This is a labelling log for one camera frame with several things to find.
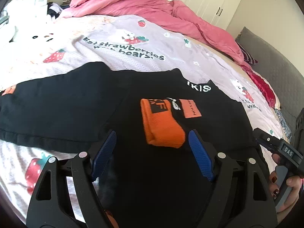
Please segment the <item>orange patch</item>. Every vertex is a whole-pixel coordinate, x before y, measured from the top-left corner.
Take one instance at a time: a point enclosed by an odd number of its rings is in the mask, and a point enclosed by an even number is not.
[[[183,107],[184,115],[186,118],[201,117],[199,109],[192,99],[180,99],[181,106]]]
[[[5,95],[5,94],[8,94],[8,93],[13,94],[15,89],[16,89],[16,85],[14,85],[12,87],[9,87],[9,88],[6,88],[4,93],[2,93],[2,96]]]

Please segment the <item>pink blanket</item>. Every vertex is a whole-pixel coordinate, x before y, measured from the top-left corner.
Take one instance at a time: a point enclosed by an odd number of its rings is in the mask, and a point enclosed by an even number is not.
[[[72,0],[70,8],[61,17],[82,17],[88,14],[121,16],[134,14],[166,30],[179,32],[230,55],[259,87],[270,107],[274,107],[274,94],[262,78],[252,74],[243,53],[234,38],[225,30],[198,17],[180,0]]]

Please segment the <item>bed sheet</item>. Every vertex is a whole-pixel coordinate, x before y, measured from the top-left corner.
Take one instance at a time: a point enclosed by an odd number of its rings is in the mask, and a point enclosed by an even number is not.
[[[236,64],[180,33],[166,31],[135,15],[59,18],[54,24],[29,32],[23,42],[10,43],[5,51],[0,65],[2,90],[22,81],[64,74],[94,61],[103,61],[112,70],[153,72],[179,68],[192,88],[199,91],[196,84],[211,79],[230,98],[243,104],[253,128],[285,138],[274,110]],[[273,171],[275,163],[270,152],[264,148],[262,151]],[[23,221],[35,180],[50,156],[65,159],[73,155],[0,141],[0,187]],[[83,220],[72,179],[68,184],[75,215]]]

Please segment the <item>striped fabric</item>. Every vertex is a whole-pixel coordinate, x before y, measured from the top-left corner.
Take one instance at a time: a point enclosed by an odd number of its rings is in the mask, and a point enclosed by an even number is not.
[[[243,52],[244,55],[244,61],[249,63],[249,64],[258,64],[258,61],[253,59],[253,57],[244,49],[242,45],[240,45],[238,42],[237,44],[241,48],[241,51]]]

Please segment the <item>black clothing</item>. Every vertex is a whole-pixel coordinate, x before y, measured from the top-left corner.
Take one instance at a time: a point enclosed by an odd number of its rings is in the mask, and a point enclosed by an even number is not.
[[[148,145],[140,100],[176,99],[173,117],[188,132],[234,159],[255,158],[265,177],[267,164],[252,141],[252,127],[240,102],[209,81],[193,84],[179,69],[143,73],[111,71],[87,63],[63,75],[17,85],[0,97],[0,139],[24,146],[78,153],[111,128],[117,144],[101,177],[100,196],[121,228],[191,227],[212,192],[186,142],[180,149]],[[179,99],[194,100],[201,117],[185,118]]]

